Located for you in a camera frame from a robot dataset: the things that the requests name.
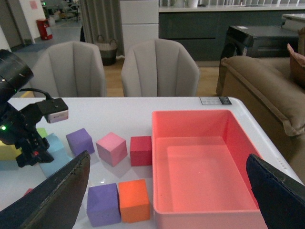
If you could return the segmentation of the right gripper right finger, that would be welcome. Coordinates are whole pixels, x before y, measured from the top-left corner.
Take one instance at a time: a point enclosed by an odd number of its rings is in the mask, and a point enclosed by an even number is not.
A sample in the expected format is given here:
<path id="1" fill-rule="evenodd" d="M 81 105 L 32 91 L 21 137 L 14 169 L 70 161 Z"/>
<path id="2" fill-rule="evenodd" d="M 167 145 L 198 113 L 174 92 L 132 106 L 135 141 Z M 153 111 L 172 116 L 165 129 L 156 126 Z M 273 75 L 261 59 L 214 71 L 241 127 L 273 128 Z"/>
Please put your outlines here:
<path id="1" fill-rule="evenodd" d="M 305 186 L 260 157 L 250 154 L 246 171 L 269 229 L 305 227 Z"/>

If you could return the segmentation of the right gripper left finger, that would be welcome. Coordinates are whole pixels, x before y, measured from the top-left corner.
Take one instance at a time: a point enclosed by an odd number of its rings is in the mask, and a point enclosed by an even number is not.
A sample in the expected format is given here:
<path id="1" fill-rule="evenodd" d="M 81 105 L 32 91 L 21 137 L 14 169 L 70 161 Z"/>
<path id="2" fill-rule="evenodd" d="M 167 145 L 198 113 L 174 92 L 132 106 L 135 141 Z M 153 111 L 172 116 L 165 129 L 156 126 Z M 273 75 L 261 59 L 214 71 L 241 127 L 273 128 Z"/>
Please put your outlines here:
<path id="1" fill-rule="evenodd" d="M 88 185 L 91 157 L 83 151 L 0 212 L 2 229 L 71 229 Z"/>

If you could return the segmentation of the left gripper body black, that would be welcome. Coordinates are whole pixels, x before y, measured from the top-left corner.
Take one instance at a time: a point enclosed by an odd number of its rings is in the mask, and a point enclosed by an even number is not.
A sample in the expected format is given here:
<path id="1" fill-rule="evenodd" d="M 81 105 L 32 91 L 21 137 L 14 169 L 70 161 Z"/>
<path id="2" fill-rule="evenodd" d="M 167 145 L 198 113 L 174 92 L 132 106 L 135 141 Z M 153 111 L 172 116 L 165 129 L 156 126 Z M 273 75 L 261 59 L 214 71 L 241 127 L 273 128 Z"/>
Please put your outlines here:
<path id="1" fill-rule="evenodd" d="M 19 167 L 54 160 L 48 152 L 50 145 L 47 139 L 42 138 L 36 129 L 36 124 L 47 114 L 38 103 L 30 104 L 20 111 L 8 102 L 0 106 L 0 140 L 21 149 L 21 154 L 16 157 Z"/>

